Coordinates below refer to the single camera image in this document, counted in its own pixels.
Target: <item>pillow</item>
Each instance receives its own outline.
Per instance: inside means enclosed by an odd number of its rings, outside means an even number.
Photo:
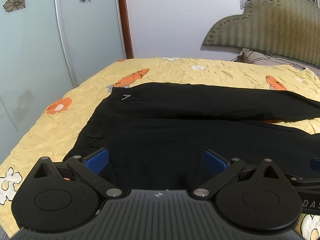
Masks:
[[[310,69],[318,78],[320,78],[320,67],[302,63],[300,61],[288,59],[275,54],[263,54],[251,49],[243,48],[235,62],[249,63],[263,66],[274,66],[274,65],[290,65],[298,70]]]

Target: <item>white wall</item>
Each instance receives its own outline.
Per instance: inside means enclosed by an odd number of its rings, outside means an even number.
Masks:
[[[201,44],[214,23],[242,14],[240,0],[127,0],[135,58],[191,57],[231,60],[240,49]]]

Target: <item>blue gripper pad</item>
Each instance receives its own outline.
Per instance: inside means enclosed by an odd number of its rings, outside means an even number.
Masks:
[[[313,158],[310,161],[310,169],[313,171],[320,171],[320,159]]]
[[[89,170],[93,171],[96,174],[99,174],[109,163],[108,149],[100,148],[94,153],[91,153],[87,157],[83,158],[82,163]]]
[[[230,166],[230,161],[215,153],[212,150],[206,150],[203,157],[205,167],[214,175],[219,174]]]

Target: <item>yellow bedsheet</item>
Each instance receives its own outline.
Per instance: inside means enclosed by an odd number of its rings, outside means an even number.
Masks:
[[[320,81],[313,72],[308,69],[299,71],[289,65],[270,67],[187,58],[130,59],[115,62],[46,109],[0,166],[0,177],[4,178],[0,179],[1,183],[8,181],[0,188],[0,224],[9,237],[18,230],[11,213],[10,201],[35,162],[41,156],[49,156],[54,162],[61,161],[73,147],[79,132],[97,105],[110,95],[107,86],[121,86],[116,84],[119,80],[142,69],[149,71],[143,73],[144,75],[124,79],[122,85],[130,82],[133,82],[130,86],[147,82],[172,82],[270,89],[271,85],[267,83],[266,76],[272,76],[287,90],[320,101]],[[320,132],[320,118],[279,124],[297,127],[310,134]],[[302,221],[304,216],[300,218],[297,231],[300,234],[303,232],[303,236],[310,239],[317,235],[313,228],[317,228],[320,222],[317,217],[311,219],[308,216]]]

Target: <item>logo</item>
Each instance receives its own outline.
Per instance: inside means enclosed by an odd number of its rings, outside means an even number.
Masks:
[[[162,197],[162,196],[164,196],[161,192],[158,192],[158,193],[156,193],[155,194],[155,196],[157,197],[157,198],[160,198],[160,197]]]
[[[302,204],[303,207],[306,207],[306,208],[314,208],[316,209],[316,201],[314,200],[311,204],[309,203],[309,201],[307,199],[305,199],[303,201],[303,204]]]

